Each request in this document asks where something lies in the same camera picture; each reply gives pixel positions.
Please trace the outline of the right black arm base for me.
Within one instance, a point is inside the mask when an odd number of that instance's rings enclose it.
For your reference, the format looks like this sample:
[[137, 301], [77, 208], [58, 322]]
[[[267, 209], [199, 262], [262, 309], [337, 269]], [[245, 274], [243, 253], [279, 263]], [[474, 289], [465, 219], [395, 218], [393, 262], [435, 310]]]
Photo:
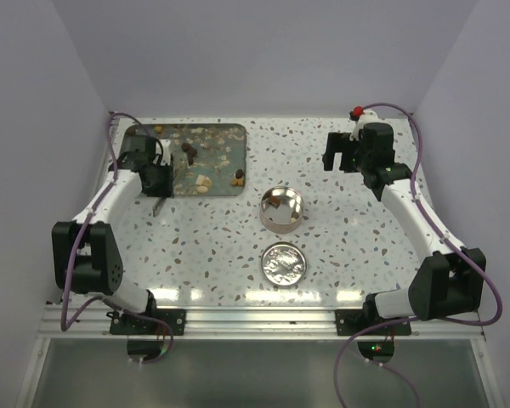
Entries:
[[387, 325], [370, 331], [365, 335], [386, 336], [394, 334], [395, 336], [410, 336], [412, 333], [409, 322], [392, 325], [395, 319], [382, 319], [380, 317], [369, 319], [361, 309], [336, 309], [334, 315], [337, 335], [342, 337], [353, 336], [355, 333], [368, 327], [382, 323]]

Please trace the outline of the brown chocolate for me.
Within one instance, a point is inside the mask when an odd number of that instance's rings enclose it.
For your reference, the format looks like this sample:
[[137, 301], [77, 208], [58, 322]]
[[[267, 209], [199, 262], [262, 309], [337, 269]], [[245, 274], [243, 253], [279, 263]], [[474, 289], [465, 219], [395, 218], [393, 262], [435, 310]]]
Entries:
[[277, 196], [270, 196], [268, 198], [268, 203], [272, 206], [272, 207], [279, 207], [280, 204], [281, 204], [281, 200], [277, 197]]

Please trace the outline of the metal tweezers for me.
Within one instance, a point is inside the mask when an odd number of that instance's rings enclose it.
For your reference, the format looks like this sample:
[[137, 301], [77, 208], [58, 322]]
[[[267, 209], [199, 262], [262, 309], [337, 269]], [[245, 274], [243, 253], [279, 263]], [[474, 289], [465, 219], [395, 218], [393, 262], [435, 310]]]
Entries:
[[156, 218], [156, 217], [160, 214], [161, 209], [162, 209], [162, 207], [163, 207], [163, 205], [164, 205], [165, 201], [166, 201], [166, 198], [165, 198], [165, 197], [159, 197], [159, 198], [156, 200], [156, 202], [154, 203], [154, 205], [153, 205], [153, 207], [152, 207], [152, 216], [153, 216], [154, 218]]

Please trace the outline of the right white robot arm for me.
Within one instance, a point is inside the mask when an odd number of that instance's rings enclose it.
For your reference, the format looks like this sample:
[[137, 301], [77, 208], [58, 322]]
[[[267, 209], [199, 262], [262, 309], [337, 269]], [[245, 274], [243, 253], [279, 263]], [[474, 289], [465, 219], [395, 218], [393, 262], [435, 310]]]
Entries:
[[428, 203], [411, 190], [412, 171], [395, 160], [394, 130], [383, 122], [369, 122], [357, 133], [329, 133], [322, 157], [331, 171], [339, 154], [340, 170], [359, 173], [364, 185], [396, 218], [421, 264], [404, 289], [366, 297], [361, 322], [371, 333], [381, 333], [392, 319], [444, 319], [478, 309], [484, 280], [485, 255], [468, 249], [445, 229]]

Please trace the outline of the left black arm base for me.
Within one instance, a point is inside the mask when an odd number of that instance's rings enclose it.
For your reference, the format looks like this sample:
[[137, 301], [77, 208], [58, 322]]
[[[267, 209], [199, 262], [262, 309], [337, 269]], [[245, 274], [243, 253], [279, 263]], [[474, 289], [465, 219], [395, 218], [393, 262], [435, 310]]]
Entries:
[[173, 334], [183, 336], [187, 321], [185, 309], [156, 309], [152, 316], [136, 317], [131, 314], [109, 311], [111, 335], [118, 336], [156, 336]]

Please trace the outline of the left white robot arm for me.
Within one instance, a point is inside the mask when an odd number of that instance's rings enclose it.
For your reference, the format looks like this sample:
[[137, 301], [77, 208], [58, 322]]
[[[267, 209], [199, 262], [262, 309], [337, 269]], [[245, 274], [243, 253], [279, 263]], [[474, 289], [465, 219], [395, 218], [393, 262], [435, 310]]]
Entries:
[[70, 293], [92, 295], [131, 312], [130, 324], [140, 333], [159, 325], [150, 291], [124, 277], [124, 266], [114, 229], [128, 205], [139, 196], [173, 196], [171, 142], [134, 136], [128, 149], [109, 167], [95, 197], [71, 221], [51, 232], [55, 282], [65, 298]]

